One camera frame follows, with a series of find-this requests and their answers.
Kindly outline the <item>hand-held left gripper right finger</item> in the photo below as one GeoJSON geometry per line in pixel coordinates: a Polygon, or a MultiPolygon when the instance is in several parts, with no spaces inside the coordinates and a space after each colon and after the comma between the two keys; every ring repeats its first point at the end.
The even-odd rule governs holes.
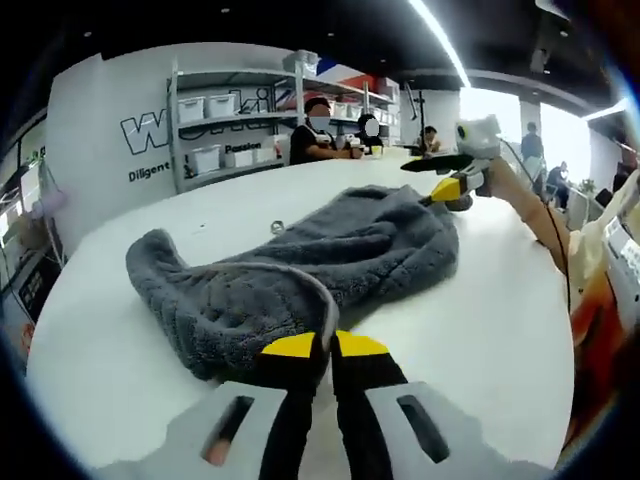
{"type": "Polygon", "coordinates": [[[544,478],[543,466],[487,444],[479,421],[434,388],[408,381],[380,342],[338,331],[331,359],[352,478],[544,478]]]}

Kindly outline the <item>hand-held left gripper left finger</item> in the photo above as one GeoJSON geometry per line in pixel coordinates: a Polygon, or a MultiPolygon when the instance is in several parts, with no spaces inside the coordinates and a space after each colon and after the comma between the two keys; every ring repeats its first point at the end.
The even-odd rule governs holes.
{"type": "Polygon", "coordinates": [[[328,357],[318,334],[276,340],[249,382],[221,384],[169,422],[159,448],[102,467],[98,478],[297,478],[328,357]]]}

